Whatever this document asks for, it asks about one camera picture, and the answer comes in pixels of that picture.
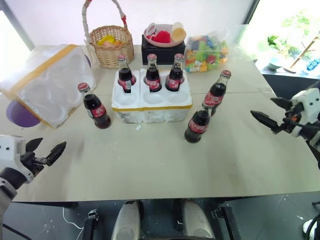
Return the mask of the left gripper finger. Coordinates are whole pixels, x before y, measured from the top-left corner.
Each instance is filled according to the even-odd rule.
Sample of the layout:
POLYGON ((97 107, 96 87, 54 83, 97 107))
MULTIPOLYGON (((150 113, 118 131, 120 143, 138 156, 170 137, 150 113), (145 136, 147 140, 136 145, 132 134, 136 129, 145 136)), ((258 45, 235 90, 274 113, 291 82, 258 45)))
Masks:
POLYGON ((49 155, 45 158, 47 166, 52 166, 56 162, 56 160, 63 154, 66 145, 66 141, 61 142, 50 151, 49 155))
POLYGON ((34 152, 38 148, 38 146, 40 145, 42 140, 43 140, 43 138, 39 137, 39 138, 35 138, 35 139, 28 141, 25 145, 25 151, 30 152, 30 153, 34 152))

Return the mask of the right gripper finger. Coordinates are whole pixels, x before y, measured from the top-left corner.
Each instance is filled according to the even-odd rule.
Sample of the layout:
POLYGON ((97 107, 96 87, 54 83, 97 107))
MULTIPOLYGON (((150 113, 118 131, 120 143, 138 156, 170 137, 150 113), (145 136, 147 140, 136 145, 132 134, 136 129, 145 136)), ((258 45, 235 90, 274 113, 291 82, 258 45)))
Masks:
POLYGON ((288 111, 292 107, 292 102, 283 97, 271 97, 270 100, 275 103, 278 107, 288 111))
POLYGON ((276 132, 278 130, 278 123, 265 113, 256 110, 250 110, 250 113, 259 123, 268 127, 272 132, 276 132))

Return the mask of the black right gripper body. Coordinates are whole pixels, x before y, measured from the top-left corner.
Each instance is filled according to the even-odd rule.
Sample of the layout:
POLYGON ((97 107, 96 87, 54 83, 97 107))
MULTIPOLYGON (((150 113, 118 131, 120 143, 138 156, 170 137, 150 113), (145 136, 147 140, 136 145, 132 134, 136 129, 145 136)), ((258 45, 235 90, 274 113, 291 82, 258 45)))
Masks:
POLYGON ((274 133, 278 134, 284 131, 288 134, 292 134, 294 131, 300 132, 301 130, 307 129, 306 124, 300 123, 302 120, 304 110, 301 109, 289 109, 285 113, 285 117, 282 119, 283 123, 278 126, 274 133))

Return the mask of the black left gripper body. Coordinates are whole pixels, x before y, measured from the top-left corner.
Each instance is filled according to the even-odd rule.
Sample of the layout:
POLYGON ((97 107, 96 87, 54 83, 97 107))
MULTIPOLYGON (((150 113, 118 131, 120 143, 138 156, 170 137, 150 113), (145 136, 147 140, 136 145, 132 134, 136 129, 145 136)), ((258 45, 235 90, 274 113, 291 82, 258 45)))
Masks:
POLYGON ((45 157, 36 157, 34 152, 26 152, 20 157, 21 163, 36 177, 47 164, 48 160, 45 157))

